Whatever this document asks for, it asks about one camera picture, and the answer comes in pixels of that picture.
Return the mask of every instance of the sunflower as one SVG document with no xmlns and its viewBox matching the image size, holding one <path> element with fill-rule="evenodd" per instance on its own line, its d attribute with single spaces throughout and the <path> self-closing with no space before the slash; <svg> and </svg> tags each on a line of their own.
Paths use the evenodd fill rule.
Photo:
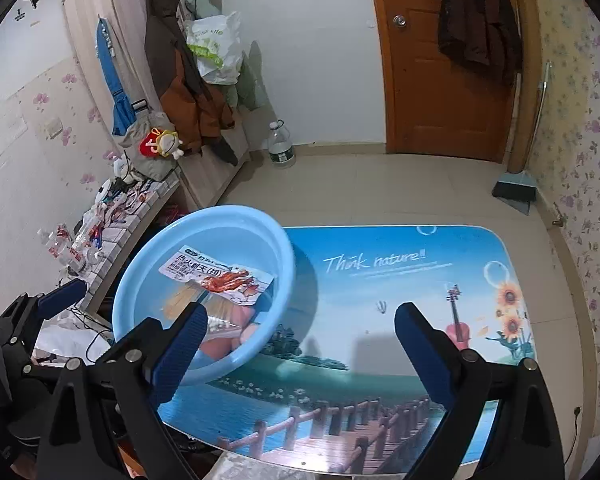
<svg viewBox="0 0 600 480">
<path fill-rule="evenodd" d="M 522 329 L 522 320 L 518 317 L 518 314 L 504 316 L 502 320 L 502 332 L 507 341 L 511 343 L 512 339 L 517 338 L 520 329 Z"/>
<path fill-rule="evenodd" d="M 504 308 L 517 305 L 521 298 L 520 288 L 513 283 L 505 282 L 498 287 L 498 304 Z"/>
</svg>

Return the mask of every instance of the brown jacket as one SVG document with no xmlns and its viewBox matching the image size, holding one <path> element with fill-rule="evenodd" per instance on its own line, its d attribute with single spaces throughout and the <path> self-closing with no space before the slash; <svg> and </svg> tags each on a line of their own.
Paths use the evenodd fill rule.
<svg viewBox="0 0 600 480">
<path fill-rule="evenodd" d="M 220 130 L 232 128 L 234 118 L 222 93 L 206 84 L 198 72 L 178 26 L 179 1 L 146 0 L 144 50 L 160 104 L 176 127 L 182 147 L 198 152 L 202 144 L 213 148 L 219 142 L 225 144 Z"/>
<path fill-rule="evenodd" d="M 522 41 L 510 0 L 442 0 L 440 52 L 504 84 L 522 68 Z"/>
</svg>

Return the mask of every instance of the wooden bridge illustration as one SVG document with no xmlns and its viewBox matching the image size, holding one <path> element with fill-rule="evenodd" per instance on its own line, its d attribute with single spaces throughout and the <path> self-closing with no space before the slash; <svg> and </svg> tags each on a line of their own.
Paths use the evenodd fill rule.
<svg viewBox="0 0 600 480">
<path fill-rule="evenodd" d="M 395 473 L 417 459 L 429 423 L 429 404 L 429 397 L 391 409 L 383 407 L 380 399 L 350 406 L 329 406 L 322 400 L 310 412 L 291 406 L 282 422 L 267 426 L 257 420 L 253 433 L 232 442 L 219 437 L 216 444 L 227 450 L 249 446 L 252 458 L 291 467 L 348 474 Z M 298 424 L 308 420 L 312 421 L 310 436 L 296 438 Z M 283 430 L 283 447 L 264 452 L 265 439 Z"/>
</svg>

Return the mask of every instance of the blue plastic basin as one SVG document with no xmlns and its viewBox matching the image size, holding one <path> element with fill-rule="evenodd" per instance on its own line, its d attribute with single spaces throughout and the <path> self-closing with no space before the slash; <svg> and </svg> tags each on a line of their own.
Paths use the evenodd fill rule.
<svg viewBox="0 0 600 480">
<path fill-rule="evenodd" d="M 235 370 L 267 343 L 286 309 L 296 276 L 291 242 L 269 215 L 250 207 L 223 205 L 191 213 L 169 225 L 145 245 L 125 271 L 113 303 L 113 333 L 120 340 L 146 317 L 166 328 L 162 307 L 181 283 L 158 272 L 183 245 L 229 265 L 264 270 L 275 276 L 258 298 L 254 322 L 260 327 L 226 357 L 213 361 L 198 351 L 180 384 L 213 381 Z"/>
</svg>

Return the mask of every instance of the yellow floral wallpaper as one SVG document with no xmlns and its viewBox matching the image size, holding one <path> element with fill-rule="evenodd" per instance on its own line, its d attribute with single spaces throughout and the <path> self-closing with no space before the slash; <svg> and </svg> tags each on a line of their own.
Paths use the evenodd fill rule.
<svg viewBox="0 0 600 480">
<path fill-rule="evenodd" d="M 600 434 L 600 22 L 583 0 L 538 7 L 542 56 L 554 69 L 529 170 L 566 219 L 596 343 Z"/>
</svg>

